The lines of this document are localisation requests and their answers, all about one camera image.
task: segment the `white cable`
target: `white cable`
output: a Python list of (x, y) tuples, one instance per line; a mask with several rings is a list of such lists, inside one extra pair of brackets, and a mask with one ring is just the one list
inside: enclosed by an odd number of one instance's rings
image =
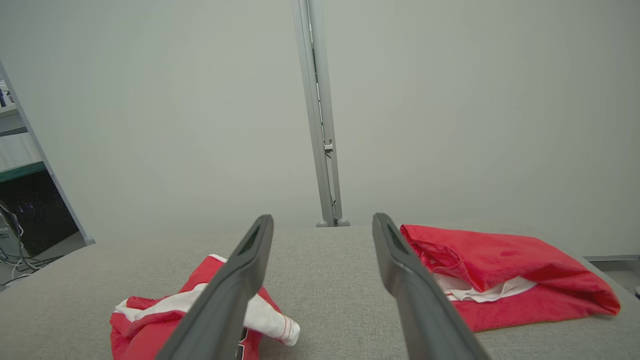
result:
[(15, 273), (15, 268), (18, 267), (18, 265), (20, 265), (20, 262), (22, 261), (22, 259), (18, 260), (18, 262), (15, 264), (15, 266), (13, 267), (13, 270), (11, 271), (11, 280), (15, 279), (14, 273)]
[[(7, 208), (2, 204), (2, 202), (0, 202), (0, 208), (1, 208), (3, 211), (7, 212), (7, 213), (9, 214), (9, 216), (13, 218), (14, 225), (17, 225), (17, 227), (18, 227), (18, 229), (17, 229), (17, 230), (18, 230), (18, 232), (20, 233), (20, 234), (18, 235), (18, 240), (20, 240), (20, 243), (22, 243), (21, 237), (22, 237), (22, 235), (24, 234), (24, 229), (22, 228), (22, 226), (20, 226), (20, 223), (18, 222), (18, 216), (16, 216), (16, 214), (14, 214), (14, 213), (12, 213), (11, 211), (9, 211), (9, 209), (7, 209)], [(24, 260), (24, 264), (25, 264), (25, 265), (27, 265), (27, 266), (28, 266), (30, 269), (32, 269), (33, 271), (36, 271), (36, 270), (41, 269), (42, 267), (40, 267), (40, 266), (35, 266), (35, 265), (33, 265), (33, 264), (31, 264), (31, 263), (27, 262), (27, 260), (24, 258), (24, 255), (22, 254), (22, 249), (23, 249), (23, 248), (24, 248), (24, 244), (22, 243), (22, 246), (20, 247), (20, 260)]]

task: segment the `cable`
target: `cable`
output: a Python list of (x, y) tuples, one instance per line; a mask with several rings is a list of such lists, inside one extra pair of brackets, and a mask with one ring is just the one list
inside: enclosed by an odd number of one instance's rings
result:
[(35, 264), (31, 264), (26, 260), (26, 258), (24, 257), (24, 254), (22, 253), (22, 248), (24, 247), (24, 244), (22, 243), (21, 238), (22, 238), (22, 235), (24, 234), (24, 230), (23, 230), (22, 226), (20, 226), (20, 224), (18, 223), (18, 217), (15, 216), (15, 214), (13, 214), (11, 211), (9, 211), (9, 209), (7, 209), (6, 206), (4, 206), (4, 204), (2, 202), (0, 202), (0, 208), (1, 208), (1, 210), (3, 212), (8, 214), (8, 218), (11, 219), (11, 221), (13, 222), (13, 224), (12, 224), (13, 230), (15, 231), (15, 233), (17, 235), (16, 237), (18, 238), (18, 251), (20, 252), (20, 259), (19, 260), (22, 260), (22, 262), (24, 264), (26, 264), (33, 271), (41, 269), (41, 267), (40, 267), (41, 262), (40, 261), (37, 261)]
[(13, 270), (11, 270), (11, 280), (15, 279), (15, 268), (18, 267), (18, 265), (20, 265), (20, 262), (22, 261), (22, 259), (18, 260), (18, 262), (15, 264), (15, 266), (13, 267)]
[[(5, 257), (4, 259), (3, 259), (2, 257), (0, 257), (0, 261), (2, 261), (2, 262), (9, 262), (9, 263), (11, 263), (12, 265), (14, 265), (14, 264), (15, 264), (16, 260), (20, 259), (20, 256), (18, 256), (18, 255), (5, 255), (5, 256), (6, 256), (6, 257)], [(53, 258), (49, 258), (49, 259), (42, 259), (42, 260), (40, 260), (40, 259), (36, 259), (36, 258), (30, 258), (29, 256), (25, 256), (24, 258), (25, 258), (25, 259), (29, 259), (29, 260), (31, 260), (31, 261), (33, 261), (33, 262), (35, 262), (35, 263), (44, 263), (44, 262), (46, 262), (46, 261), (57, 260), (57, 259), (62, 258), (62, 257), (63, 257), (63, 255), (60, 255), (60, 256), (54, 256)]]
[(25, 277), (27, 277), (27, 276), (29, 276), (29, 275), (30, 275), (30, 274), (24, 274), (24, 275), (22, 275), (22, 276), (20, 276), (20, 277), (16, 277), (15, 279), (11, 279), (11, 280), (7, 281), (7, 282), (6, 282), (6, 283), (4, 283), (4, 284), (0, 284), (0, 286), (6, 286), (9, 282), (12, 282), (12, 281), (15, 281), (15, 280), (23, 279), (23, 278), (25, 278)]
[[(33, 263), (36, 266), (40, 266), (40, 267), (44, 267), (47, 266), (48, 264), (51, 264), (53, 261), (56, 261), (58, 258), (51, 258), (51, 259), (47, 259), (45, 261), (38, 261), (36, 263)], [(14, 262), (14, 261), (5, 261), (3, 259), (0, 259), (0, 263), (5, 263), (7, 265), (13, 266), (13, 270), (12, 270), (12, 277), (15, 277), (15, 272), (25, 272), (27, 270), (32, 270), (30, 267), (28, 267), (27, 265), (25, 265), (21, 259), (18, 260), (18, 262)]]

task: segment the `vertical metal post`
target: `vertical metal post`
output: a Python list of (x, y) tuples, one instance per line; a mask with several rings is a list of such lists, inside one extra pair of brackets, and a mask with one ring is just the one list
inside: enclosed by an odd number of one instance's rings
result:
[(300, 69), (302, 70), (302, 83), (307, 102), (307, 117), (309, 130), (311, 132), (311, 144), (313, 146), (314, 160), (316, 163), (318, 191), (320, 193), (320, 205), (323, 214), (323, 221), (318, 222), (317, 226), (333, 226), (331, 190), (329, 187), (329, 174), (326, 167), (326, 156), (324, 154), (322, 119), (316, 88), (316, 65), (314, 63), (311, 44), (307, 0), (291, 0), (291, 7), (293, 9), (293, 19), (296, 28)]
[(329, 83), (329, 63), (326, 57), (326, 40), (324, 36), (324, 16), (322, 0), (308, 0), (311, 31), (313, 34), (314, 54), (316, 61), (317, 83), (322, 107), (322, 122), (324, 128), (324, 144), (332, 147), (331, 171), (333, 176), (333, 193), (337, 225), (348, 226), (349, 221), (342, 217), (342, 198), (340, 196), (340, 181), (338, 177), (338, 150), (333, 130), (333, 108), (331, 102), (331, 86)]

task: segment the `white fabric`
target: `white fabric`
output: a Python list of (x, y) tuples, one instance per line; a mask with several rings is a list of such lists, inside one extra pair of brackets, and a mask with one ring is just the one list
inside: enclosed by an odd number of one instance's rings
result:
[(457, 277), (443, 274), (433, 274), (433, 277), (436, 279), (442, 291), (447, 295), (447, 299), (451, 301), (491, 302), (503, 297), (518, 295), (536, 285), (535, 282), (518, 276), (502, 284), (498, 284), (487, 291), (480, 292)]
[[(227, 262), (227, 259), (221, 256), (215, 254), (209, 256), (223, 263)], [(145, 310), (127, 307), (127, 299), (125, 299), (116, 306), (115, 312), (124, 314), (130, 322), (140, 320), (147, 315), (165, 313), (172, 310), (187, 313), (206, 287), (206, 282), (197, 284), (193, 290), (166, 297)], [(284, 345), (290, 347), (296, 344), (298, 336), (300, 336), (300, 325), (288, 316), (280, 314), (258, 294), (253, 296), (247, 303), (243, 325), (247, 329), (259, 331), (270, 338), (281, 340)]]

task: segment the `red towel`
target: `red towel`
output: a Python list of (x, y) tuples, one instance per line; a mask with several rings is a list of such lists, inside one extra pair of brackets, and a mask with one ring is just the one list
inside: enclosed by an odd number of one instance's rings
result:
[[(117, 305), (110, 321), (113, 358), (155, 358), (224, 262), (225, 258), (215, 254), (207, 256), (178, 294), (161, 299), (129, 297)], [(263, 334), (293, 346), (300, 335), (300, 326), (283, 315), (267, 291), (261, 288), (247, 304), (235, 359), (258, 359)]]
[(620, 311), (616, 294), (604, 280), (539, 239), (418, 225), (402, 225), (400, 231), (430, 271), (462, 279), (476, 290), (518, 276), (537, 283), (495, 302), (454, 301), (473, 331)]

